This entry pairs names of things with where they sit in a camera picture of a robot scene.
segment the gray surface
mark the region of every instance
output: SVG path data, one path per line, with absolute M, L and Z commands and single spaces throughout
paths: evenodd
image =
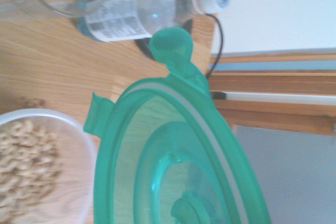
M 277 223 L 336 223 L 336 136 L 239 126 L 237 138 Z

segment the wood grain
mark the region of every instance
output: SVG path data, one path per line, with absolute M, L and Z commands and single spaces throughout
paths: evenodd
M 336 95 L 336 76 L 312 75 L 227 75 L 216 74 L 209 80 L 212 91 Z
M 218 63 L 244 63 L 244 62 L 280 62 L 280 61 L 317 61 L 336 60 L 336 54 L 263 54 L 254 56 L 221 57 Z M 211 63 L 215 62 L 215 57 L 211 58 Z
M 215 104 L 218 109 L 223 110 L 241 110 L 251 112 L 310 115 L 336 118 L 336 106 L 332 105 L 232 100 L 215 100 Z
M 336 118 L 241 110 L 218 110 L 229 125 L 333 135 Z
M 205 72 L 212 20 L 196 18 L 192 34 L 192 61 Z M 22 109 L 21 97 L 37 98 L 83 124 L 93 91 L 115 102 L 130 84 L 167 75 L 166 67 L 145 57 L 133 41 L 95 42 L 68 19 L 0 22 L 0 114 Z M 92 223 L 91 210 L 86 224 Z

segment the table surface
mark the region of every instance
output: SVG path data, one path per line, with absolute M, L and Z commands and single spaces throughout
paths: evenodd
M 203 72 L 213 31 L 211 18 L 194 19 L 192 61 Z M 70 19 L 0 22 L 0 114 L 37 106 L 84 124 L 92 92 L 116 102 L 137 80 L 167 75 L 165 65 L 145 57 L 134 41 L 95 42 Z M 99 139 L 94 141 L 98 148 Z

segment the white wall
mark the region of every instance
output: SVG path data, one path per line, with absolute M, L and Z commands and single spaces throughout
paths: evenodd
M 239 126 L 273 224 L 335 224 L 336 136 Z
M 231 0 L 219 18 L 224 53 L 336 49 L 336 0 Z

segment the bowl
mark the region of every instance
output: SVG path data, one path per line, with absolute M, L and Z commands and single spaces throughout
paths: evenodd
M 92 205 L 97 151 L 89 134 L 73 118 L 53 110 L 24 109 L 0 115 L 0 127 L 29 119 L 57 133 L 55 146 L 61 172 L 55 188 L 41 202 L 16 217 L 15 224 L 83 223 Z

